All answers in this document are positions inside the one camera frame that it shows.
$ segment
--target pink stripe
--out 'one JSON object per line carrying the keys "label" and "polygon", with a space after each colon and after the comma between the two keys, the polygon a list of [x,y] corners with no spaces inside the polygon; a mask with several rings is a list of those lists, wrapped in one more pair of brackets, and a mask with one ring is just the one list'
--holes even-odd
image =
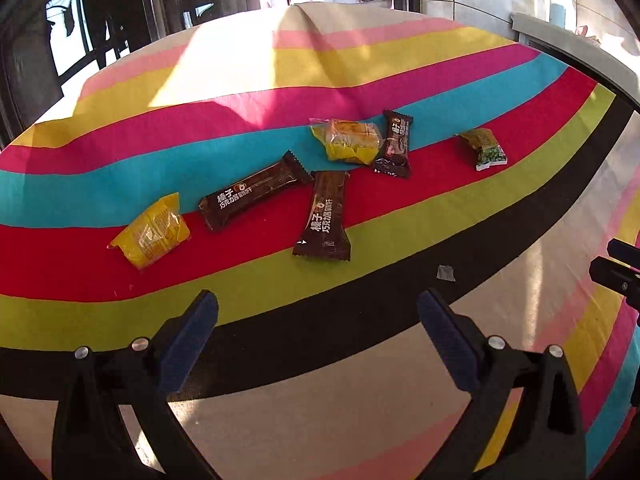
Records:
{"label": "pink stripe", "polygon": [[315,480],[406,480],[416,476],[431,461],[460,420],[464,410],[449,415],[418,437],[357,465]]}
{"label": "pink stripe", "polygon": [[143,75],[145,72],[175,66],[180,56],[187,50],[187,46],[188,43],[177,45],[167,50],[154,52],[148,56],[139,56],[137,59],[132,59],[131,61],[125,58],[122,63],[116,63],[103,68],[100,72],[86,80],[82,86],[78,101],[94,92]]}
{"label": "pink stripe", "polygon": [[311,48],[313,50],[337,50],[354,46],[371,45],[383,41],[402,40],[430,32],[443,32],[464,27],[444,18],[407,20],[385,27],[340,30],[329,34],[304,30],[276,30],[273,33],[274,48]]}
{"label": "pink stripe", "polygon": [[[640,186],[640,167],[636,169],[636,173],[626,186],[620,197],[620,201],[609,219],[607,228],[598,245],[597,254],[607,253],[607,244],[609,240],[615,237],[622,219],[628,209],[629,204],[634,198],[638,187]],[[581,319],[584,311],[589,304],[596,284],[591,281],[588,273],[585,273],[574,288],[574,292],[564,303],[558,314],[550,320],[536,337],[533,350],[535,352],[543,351],[546,346],[557,341],[565,341],[571,331],[574,329],[575,320]]]}
{"label": "pink stripe", "polygon": [[[419,34],[453,30],[460,27],[463,27],[463,25],[443,18],[425,18],[422,20],[408,20],[385,27],[342,30],[330,34],[302,30],[276,30],[273,32],[273,47],[333,50],[374,44],[381,41],[400,40]],[[154,52],[148,56],[140,56],[130,62],[125,60],[123,63],[116,63],[103,68],[84,83],[79,99],[82,100],[94,92],[133,79],[145,72],[175,66],[187,47],[188,43],[185,43],[167,50]]]}
{"label": "pink stripe", "polygon": [[626,301],[623,301],[607,346],[580,392],[580,410],[585,432],[588,431],[600,413],[613,384],[616,382],[631,343],[637,319],[638,312],[628,306]]}
{"label": "pink stripe", "polygon": [[353,88],[278,88],[159,108],[94,130],[60,148],[8,146],[0,156],[0,170],[79,174],[190,142],[308,124],[311,116],[367,119],[383,108],[426,99],[538,54],[515,43]]}

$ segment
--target red stripe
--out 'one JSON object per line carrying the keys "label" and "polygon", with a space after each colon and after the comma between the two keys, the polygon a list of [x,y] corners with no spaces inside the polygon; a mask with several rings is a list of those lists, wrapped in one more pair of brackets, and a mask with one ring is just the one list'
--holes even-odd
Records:
{"label": "red stripe", "polygon": [[277,88],[159,108],[98,128],[60,148],[12,144],[0,156],[0,170],[79,174],[190,142],[300,126],[310,117],[368,119],[384,108],[399,108],[503,72],[538,54],[516,43],[353,88]]}
{"label": "red stripe", "polygon": [[[489,122],[508,154],[508,166],[475,170],[460,139],[411,152],[414,174],[403,180],[351,172],[344,226],[350,227],[466,184],[490,177],[529,155],[584,104],[596,83],[567,69],[537,97]],[[177,285],[291,247],[305,224],[311,188],[293,187],[259,203],[222,232],[206,230],[198,213],[186,215],[191,240],[145,272],[117,250],[107,250],[121,228],[28,229],[0,227],[0,293],[67,301],[113,301]]]}
{"label": "red stripe", "polygon": [[605,464],[605,462],[609,460],[609,458],[611,458],[611,455],[615,453],[616,449],[620,445],[620,442],[622,442],[622,439],[625,437],[627,431],[629,431],[629,427],[631,427],[631,422],[633,421],[633,418],[635,416],[636,416],[636,409],[632,406],[627,412],[625,420],[622,422],[622,426],[620,426],[620,429],[618,430],[618,433],[616,434],[615,439],[613,439],[613,442],[609,446],[609,449],[607,449],[607,452],[605,453],[605,455],[602,457],[602,460],[600,460],[600,463],[598,464],[597,468],[594,469],[593,472],[591,473],[590,478],[594,478],[594,476],[597,475],[598,471],[600,471],[600,469]]}
{"label": "red stripe", "polygon": [[609,396],[625,360],[636,328],[638,312],[626,304],[620,305],[607,345],[598,358],[584,388],[580,391],[582,424],[587,432]]}

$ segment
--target lime green stripe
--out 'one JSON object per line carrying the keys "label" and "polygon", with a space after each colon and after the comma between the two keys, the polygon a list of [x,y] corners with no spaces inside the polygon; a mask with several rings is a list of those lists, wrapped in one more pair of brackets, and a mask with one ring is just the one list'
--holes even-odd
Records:
{"label": "lime green stripe", "polygon": [[[71,303],[2,296],[0,346],[120,348],[135,337],[152,336],[166,318],[181,314],[200,288],[216,293],[220,324],[225,324],[355,280],[449,238],[540,188],[589,137],[613,98],[597,85],[558,133],[514,166],[351,227],[350,262],[307,260],[285,250],[131,300]],[[384,250],[380,240],[387,240]]]}

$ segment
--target chocolate bar wrapper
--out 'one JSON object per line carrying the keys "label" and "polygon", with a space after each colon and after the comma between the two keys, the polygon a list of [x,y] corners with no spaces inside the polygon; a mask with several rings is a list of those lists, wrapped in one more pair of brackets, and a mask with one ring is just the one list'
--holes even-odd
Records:
{"label": "chocolate bar wrapper", "polygon": [[305,230],[293,246],[296,256],[350,260],[351,244],[342,228],[346,171],[316,171],[311,211]]}
{"label": "chocolate bar wrapper", "polygon": [[414,118],[393,110],[384,110],[386,139],[373,162],[373,170],[392,176],[409,178],[409,127]]}
{"label": "chocolate bar wrapper", "polygon": [[200,200],[198,207],[212,231],[222,229],[230,218],[249,206],[295,182],[307,184],[313,179],[295,155],[287,152],[275,164],[258,171]]}

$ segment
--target yellow stripe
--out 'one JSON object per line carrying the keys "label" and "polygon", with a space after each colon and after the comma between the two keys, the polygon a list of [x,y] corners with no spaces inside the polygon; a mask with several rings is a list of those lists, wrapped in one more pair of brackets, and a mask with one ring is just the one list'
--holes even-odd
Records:
{"label": "yellow stripe", "polygon": [[[638,231],[640,231],[640,188],[636,190],[615,238],[634,245]],[[619,294],[603,286],[597,286],[584,315],[562,345],[578,392],[584,388],[607,345],[621,302],[622,297]],[[496,426],[494,435],[476,470],[487,467],[498,459],[511,429],[517,407],[518,405],[513,402],[504,407],[500,424]]]}
{"label": "yellow stripe", "polygon": [[342,50],[256,48],[209,42],[197,35],[175,67],[144,73],[89,95],[72,117],[34,124],[14,145],[58,148],[107,124],[154,108],[272,88],[363,85],[401,72],[512,43],[473,27],[431,32]]}
{"label": "yellow stripe", "polygon": [[[562,129],[528,157],[491,178],[349,228],[352,260],[319,262],[283,250],[140,298],[72,303],[0,296],[0,346],[95,350],[152,336],[201,288],[220,301],[220,324],[273,310],[355,280],[449,238],[523,199],[556,174],[600,122],[613,94],[598,85]],[[393,240],[385,251],[379,240]]]}

